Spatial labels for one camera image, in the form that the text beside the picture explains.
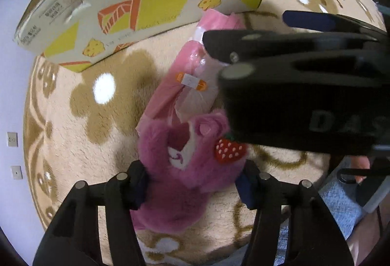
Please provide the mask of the person's hand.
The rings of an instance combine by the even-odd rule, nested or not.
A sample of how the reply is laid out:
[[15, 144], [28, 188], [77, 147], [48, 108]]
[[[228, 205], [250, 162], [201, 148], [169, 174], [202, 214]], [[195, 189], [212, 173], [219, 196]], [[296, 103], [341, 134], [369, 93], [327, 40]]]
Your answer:
[[[370, 160], [367, 156], [351, 156], [351, 168], [357, 170], [368, 170], [370, 169]], [[366, 177], [363, 176], [355, 176], [355, 180], [357, 184], [360, 184], [364, 181]]]

